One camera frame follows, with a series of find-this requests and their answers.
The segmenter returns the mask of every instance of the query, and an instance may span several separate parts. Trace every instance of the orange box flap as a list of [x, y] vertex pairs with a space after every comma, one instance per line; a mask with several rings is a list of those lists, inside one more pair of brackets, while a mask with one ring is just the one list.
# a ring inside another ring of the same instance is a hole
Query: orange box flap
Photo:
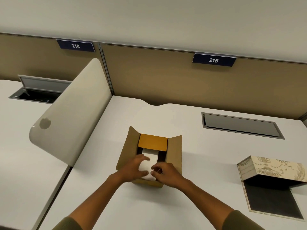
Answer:
[[141, 148], [166, 151], [167, 139], [168, 138], [161, 136], [141, 134], [138, 146]]

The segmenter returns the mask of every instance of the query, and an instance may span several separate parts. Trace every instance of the desk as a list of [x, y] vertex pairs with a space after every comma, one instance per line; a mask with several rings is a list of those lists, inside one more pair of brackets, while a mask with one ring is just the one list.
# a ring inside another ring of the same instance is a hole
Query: desk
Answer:
[[[285, 137], [205, 129], [201, 112], [275, 121]], [[249, 155], [301, 162], [307, 166], [307, 128], [301, 121], [177, 104], [152, 106], [113, 96], [58, 197], [42, 223], [50, 230], [114, 173], [129, 126], [144, 134], [182, 135], [182, 174], [196, 185], [240, 210], [267, 230], [306, 229], [307, 223], [248, 211], [236, 163]], [[294, 196], [307, 215], [307, 187]], [[213, 229], [193, 203], [176, 189], [123, 184], [94, 229]]]
[[67, 165], [33, 145], [29, 131], [50, 104], [9, 99], [21, 82], [0, 80], [0, 226], [36, 229]]

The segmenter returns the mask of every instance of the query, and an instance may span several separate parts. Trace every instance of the person's left hand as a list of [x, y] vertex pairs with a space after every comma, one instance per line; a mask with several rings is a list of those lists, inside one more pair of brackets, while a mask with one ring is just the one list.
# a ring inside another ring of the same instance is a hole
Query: person's left hand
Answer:
[[138, 170], [140, 163], [144, 160], [150, 160], [143, 154], [138, 154], [134, 158], [130, 159], [119, 171], [115, 174], [119, 177], [122, 183], [131, 182], [135, 179], [148, 175], [148, 171]]

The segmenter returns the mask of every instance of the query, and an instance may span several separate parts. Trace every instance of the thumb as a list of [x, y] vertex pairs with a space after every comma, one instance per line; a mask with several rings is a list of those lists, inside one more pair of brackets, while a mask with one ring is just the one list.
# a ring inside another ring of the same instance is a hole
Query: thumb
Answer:
[[154, 170], [151, 171], [150, 174], [151, 174], [154, 178], [158, 179], [159, 181], [160, 181], [160, 178], [163, 176], [162, 174], [159, 174], [158, 172], [156, 172], [156, 171], [154, 171]]
[[149, 174], [149, 172], [147, 170], [140, 171], [139, 173], [140, 173], [141, 177], [144, 177], [144, 176]]

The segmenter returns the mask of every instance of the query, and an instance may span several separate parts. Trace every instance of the hand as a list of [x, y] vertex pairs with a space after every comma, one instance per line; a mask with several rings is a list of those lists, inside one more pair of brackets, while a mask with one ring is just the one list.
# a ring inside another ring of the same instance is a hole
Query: hand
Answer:
[[151, 169], [155, 170], [151, 172], [153, 177], [170, 187], [178, 189], [186, 180], [178, 170], [176, 170], [172, 163], [158, 162], [153, 165]]
[[130, 159], [119, 171], [115, 174], [119, 177], [121, 183], [131, 182], [135, 179], [148, 175], [148, 171], [139, 171], [140, 163], [144, 160], [150, 160], [143, 154], [138, 154], [134, 158]]

